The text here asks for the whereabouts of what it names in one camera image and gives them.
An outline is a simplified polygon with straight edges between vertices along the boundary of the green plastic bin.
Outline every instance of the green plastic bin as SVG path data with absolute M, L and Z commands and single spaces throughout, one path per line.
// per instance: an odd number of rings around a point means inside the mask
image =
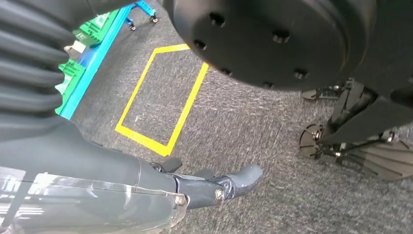
M 93 20 L 81 25 L 79 29 L 74 30 L 73 34 L 78 41 L 86 46 L 97 45 L 106 36 L 118 12 L 119 10 L 115 10 L 97 16 Z
M 63 83 L 56 85 L 56 89 L 59 90 L 63 96 L 62 105 L 56 109 L 56 114 L 58 115 L 60 115 L 67 100 L 75 90 L 86 68 L 70 59 L 67 63 L 59 65 L 59 69 L 65 74 L 65 80 Z

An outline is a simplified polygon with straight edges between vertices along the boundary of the yellow floor marking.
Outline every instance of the yellow floor marking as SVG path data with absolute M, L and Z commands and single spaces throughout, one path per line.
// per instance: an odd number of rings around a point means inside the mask
M 185 120 L 188 117 L 188 114 L 191 110 L 191 107 L 195 101 L 196 95 L 198 94 L 199 88 L 201 87 L 202 81 L 204 80 L 205 74 L 207 73 L 208 70 L 208 65 L 206 63 L 202 64 L 201 70 L 198 74 L 198 77 L 196 78 L 196 81 L 194 83 L 194 86 L 191 90 L 191 93 L 189 94 L 189 97 L 187 99 L 187 102 L 185 103 L 184 109 L 182 110 L 181 115 L 179 116 L 178 122 L 172 132 L 172 136 L 169 139 L 169 142 L 167 145 L 163 145 L 147 136 L 144 136 L 140 133 L 137 133 L 125 126 L 122 125 L 123 121 L 125 120 L 126 114 L 128 113 L 133 100 L 135 99 L 139 87 L 141 86 L 143 80 L 145 79 L 145 76 L 150 68 L 150 65 L 153 62 L 153 59 L 155 58 L 156 54 L 160 53 L 167 53 L 167 52 L 173 52 L 173 51 L 182 51 L 182 50 L 188 50 L 189 47 L 186 44 L 180 44 L 180 45 L 173 45 L 173 46 L 166 46 L 166 47 L 159 47 L 155 48 L 154 51 L 152 52 L 148 63 L 145 66 L 144 71 L 142 72 L 142 75 L 138 81 L 138 84 L 136 85 L 134 91 L 132 92 L 131 97 L 129 98 L 128 104 L 126 104 L 125 109 L 123 110 L 122 116 L 120 117 L 119 122 L 117 123 L 115 127 L 115 131 L 118 133 L 144 145 L 145 147 L 157 152 L 158 154 L 162 156 L 169 156 L 170 153 L 173 150 L 173 147 L 176 143 L 176 140 L 178 139 L 178 136 L 184 126 Z

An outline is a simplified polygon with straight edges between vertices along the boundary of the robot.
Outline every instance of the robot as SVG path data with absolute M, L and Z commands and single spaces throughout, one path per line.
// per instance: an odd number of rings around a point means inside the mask
M 0 3 L 0 232 L 125 233 L 171 227 L 187 209 L 254 189 L 255 164 L 215 176 L 176 173 L 83 139 L 54 113 L 57 67 L 83 22 L 133 0 Z M 383 179 L 413 174 L 413 152 L 393 127 L 413 120 L 413 4 L 393 0 L 159 0 L 178 34 L 223 74 L 277 90 L 337 93 L 300 151 L 351 160 Z
M 176 31 L 223 74 L 337 104 L 299 139 L 310 158 L 355 162 L 382 179 L 413 175 L 395 127 L 413 120 L 413 4 L 391 0 L 164 0 Z

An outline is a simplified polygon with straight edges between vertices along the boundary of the clear plastic panel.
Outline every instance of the clear plastic panel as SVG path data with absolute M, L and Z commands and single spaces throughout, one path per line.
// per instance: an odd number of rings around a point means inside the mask
M 135 234 L 184 218 L 184 195 L 0 167 L 0 233 Z

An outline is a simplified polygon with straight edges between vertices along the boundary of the metal stand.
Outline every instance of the metal stand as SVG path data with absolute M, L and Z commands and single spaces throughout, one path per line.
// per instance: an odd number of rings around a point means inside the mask
M 158 22 L 158 18 L 156 17 L 156 11 L 154 9 L 152 9 L 145 1 L 140 0 L 135 2 L 132 5 L 132 10 L 135 9 L 136 7 L 141 8 L 141 10 L 143 10 L 148 16 L 149 16 L 149 21 L 153 22 L 153 23 L 157 23 Z M 129 30 L 130 31 L 135 31 L 136 27 L 133 23 L 133 20 L 129 17 L 127 17 L 125 19 L 125 24 L 129 25 Z
M 409 111 L 352 81 L 340 94 L 328 122 L 312 124 L 302 132 L 300 152 L 315 159 L 332 156 L 339 164 L 349 160 L 386 180 L 413 176 L 413 150 L 387 130 L 410 122 Z

